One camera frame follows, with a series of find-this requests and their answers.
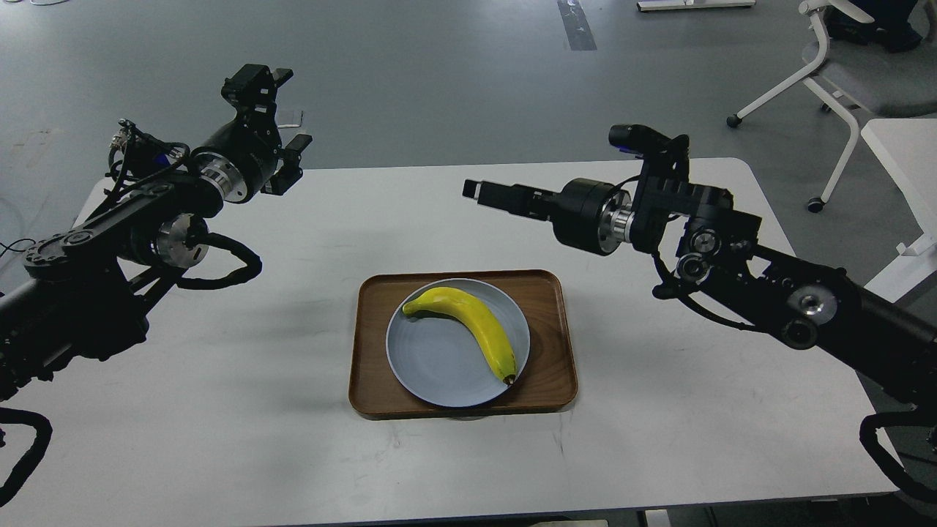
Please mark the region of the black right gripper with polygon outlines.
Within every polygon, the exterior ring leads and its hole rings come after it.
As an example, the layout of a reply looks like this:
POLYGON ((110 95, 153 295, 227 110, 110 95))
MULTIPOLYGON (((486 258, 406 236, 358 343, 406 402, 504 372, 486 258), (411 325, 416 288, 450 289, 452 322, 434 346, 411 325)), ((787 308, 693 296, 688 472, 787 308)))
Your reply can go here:
POLYGON ((602 256, 624 241, 622 225, 630 214, 629 191, 589 178, 575 178, 559 193, 466 179, 463 197, 525 219, 551 221, 560 244, 602 256))

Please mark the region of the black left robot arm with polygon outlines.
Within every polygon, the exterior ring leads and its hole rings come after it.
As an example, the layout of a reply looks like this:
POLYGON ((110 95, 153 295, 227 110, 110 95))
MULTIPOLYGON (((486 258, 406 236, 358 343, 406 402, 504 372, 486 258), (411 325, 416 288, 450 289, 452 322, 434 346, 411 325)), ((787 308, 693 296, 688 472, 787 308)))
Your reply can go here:
POLYGON ((130 120, 111 141, 113 187, 83 223, 27 247, 29 280, 2 297, 2 400, 50 381, 77 356, 106 359, 143 343, 167 292, 248 283, 261 258, 212 233, 225 203, 282 195, 301 178, 307 134, 284 144, 277 93, 294 71, 245 64, 221 96, 235 116, 190 148, 130 120))

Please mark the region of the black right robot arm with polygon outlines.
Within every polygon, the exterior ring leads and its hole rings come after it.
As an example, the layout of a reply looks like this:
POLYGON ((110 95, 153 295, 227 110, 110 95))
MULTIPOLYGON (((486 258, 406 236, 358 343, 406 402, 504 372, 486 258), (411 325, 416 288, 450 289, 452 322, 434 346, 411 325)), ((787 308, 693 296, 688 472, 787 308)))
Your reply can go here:
POLYGON ((654 294, 692 304, 706 294, 793 349, 819 347, 886 393, 935 413, 935 327, 820 266, 764 247, 762 220, 729 190, 690 182, 689 138, 643 124, 615 124, 611 146, 643 161, 635 190, 575 178, 558 193, 524 184, 466 180, 480 206, 548 221, 560 244, 609 255, 627 243, 653 257, 654 294))

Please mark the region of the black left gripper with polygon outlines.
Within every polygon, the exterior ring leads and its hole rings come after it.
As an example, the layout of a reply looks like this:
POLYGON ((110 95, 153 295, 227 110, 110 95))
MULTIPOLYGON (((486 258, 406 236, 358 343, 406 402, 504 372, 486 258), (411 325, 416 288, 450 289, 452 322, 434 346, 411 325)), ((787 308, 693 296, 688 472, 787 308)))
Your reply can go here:
POLYGON ((275 124, 278 89, 293 76, 292 69, 244 64, 222 84, 236 116, 192 151, 192 161, 225 201, 245 203, 262 187, 264 194, 282 196, 302 178, 302 152, 313 138, 297 134, 283 147, 275 124))

